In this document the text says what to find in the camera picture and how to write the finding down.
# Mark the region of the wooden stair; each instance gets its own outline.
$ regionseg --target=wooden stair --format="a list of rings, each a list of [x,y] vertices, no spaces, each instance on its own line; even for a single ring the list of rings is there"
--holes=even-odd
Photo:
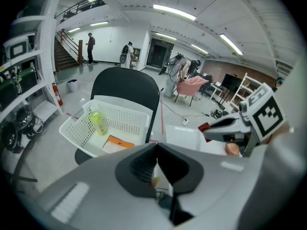
[[[79,63],[67,52],[63,45],[55,38],[55,64],[56,71],[62,71],[68,68],[78,67]]]

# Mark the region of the green bottle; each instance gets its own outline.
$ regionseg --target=green bottle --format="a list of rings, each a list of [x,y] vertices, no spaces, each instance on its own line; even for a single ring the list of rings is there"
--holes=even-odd
[[[102,113],[96,105],[91,105],[90,120],[99,135],[104,136],[107,133],[107,126],[102,119]]]

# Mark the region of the fire extinguisher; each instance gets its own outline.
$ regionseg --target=fire extinguisher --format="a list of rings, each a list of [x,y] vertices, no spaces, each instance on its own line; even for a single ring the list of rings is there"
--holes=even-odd
[[[53,83],[52,84],[52,88],[53,88],[54,94],[56,95],[56,99],[57,99],[59,105],[62,106],[63,105],[63,101],[61,100],[61,97],[59,95],[59,91],[58,91],[57,85],[55,83]]]

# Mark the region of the pink chair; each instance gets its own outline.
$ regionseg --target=pink chair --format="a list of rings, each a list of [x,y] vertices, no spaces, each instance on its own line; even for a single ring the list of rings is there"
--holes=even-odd
[[[196,76],[194,78],[188,79],[186,82],[177,83],[177,93],[178,93],[178,95],[175,99],[175,102],[176,102],[179,94],[185,94],[186,97],[192,96],[192,99],[191,99],[191,102],[190,102],[190,106],[191,106],[193,97],[196,96],[200,87],[207,82],[208,82],[208,80],[205,80],[200,76]]]

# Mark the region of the door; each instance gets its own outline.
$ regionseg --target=door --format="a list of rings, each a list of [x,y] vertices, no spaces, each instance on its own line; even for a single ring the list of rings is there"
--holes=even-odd
[[[162,67],[164,57],[166,54],[166,47],[160,46],[160,45],[155,45],[153,49],[153,56],[151,59],[151,65],[155,65],[158,67]]]

